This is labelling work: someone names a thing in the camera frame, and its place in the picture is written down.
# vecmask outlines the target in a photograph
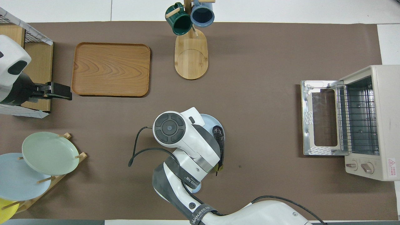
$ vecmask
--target warning label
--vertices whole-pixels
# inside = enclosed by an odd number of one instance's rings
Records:
[[[388,158],[388,166],[389,166],[389,176],[396,177],[396,159],[395,158]]]

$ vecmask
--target oven knob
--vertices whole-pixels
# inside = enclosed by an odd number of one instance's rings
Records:
[[[363,164],[361,164],[361,168],[367,174],[373,174],[374,173],[374,165],[372,163],[363,163]]]
[[[354,171],[358,169],[358,165],[355,160],[352,160],[351,163],[347,163],[346,167],[352,168]]]

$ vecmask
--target yellow plate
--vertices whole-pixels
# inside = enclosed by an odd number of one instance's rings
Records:
[[[15,214],[20,204],[13,205],[7,209],[1,209],[1,208],[14,202],[15,201],[0,199],[0,224],[9,220]]]

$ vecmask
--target mug handle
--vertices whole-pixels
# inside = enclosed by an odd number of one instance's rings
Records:
[[[175,3],[175,8],[178,8],[178,7],[179,7],[179,12],[184,12],[185,11],[182,3],[180,3],[180,2]]]

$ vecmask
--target mug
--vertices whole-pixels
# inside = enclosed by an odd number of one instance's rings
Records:
[[[170,6],[165,14],[176,10],[179,8],[179,11],[175,14],[171,15],[170,17],[166,17],[165,19],[172,27],[172,31],[176,35],[184,35],[192,28],[192,21],[190,20],[190,16],[185,12],[182,3],[177,2],[175,5]]]
[[[212,3],[200,3],[198,0],[194,0],[194,6],[192,8],[192,14],[190,19],[195,26],[206,27],[214,22],[214,12],[212,11]]]

